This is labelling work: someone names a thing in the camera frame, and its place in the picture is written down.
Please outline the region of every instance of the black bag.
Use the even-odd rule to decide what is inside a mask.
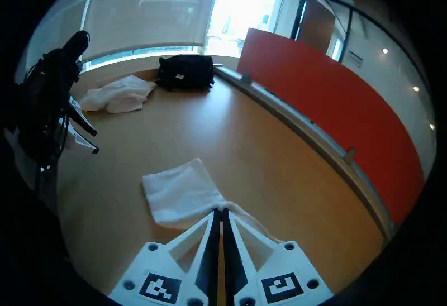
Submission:
[[[214,84],[213,59],[201,55],[160,57],[157,85],[167,90],[206,90]]]

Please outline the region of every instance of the window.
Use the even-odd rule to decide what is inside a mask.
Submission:
[[[248,28],[273,32],[282,0],[216,0],[205,54],[239,57]]]
[[[332,52],[331,58],[338,61],[338,59],[340,58],[340,53],[341,53],[341,41],[337,39],[337,41],[335,42],[335,47],[334,51]]]

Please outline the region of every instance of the red wall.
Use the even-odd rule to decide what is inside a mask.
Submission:
[[[303,113],[343,149],[355,147],[362,168],[402,223],[424,186],[405,127],[363,79],[325,54],[291,39],[250,29],[237,67]]]

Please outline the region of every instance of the brown door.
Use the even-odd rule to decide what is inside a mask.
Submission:
[[[298,41],[326,54],[332,33],[335,16],[318,0],[307,0]]]

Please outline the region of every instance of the white cloth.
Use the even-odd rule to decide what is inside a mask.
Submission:
[[[143,176],[142,184],[154,220],[163,227],[186,230],[214,208],[228,208],[273,241],[282,242],[239,205],[226,201],[198,158],[174,169]]]
[[[79,103],[87,112],[103,108],[109,113],[135,111],[142,109],[155,86],[153,82],[131,75],[104,87],[89,90]]]

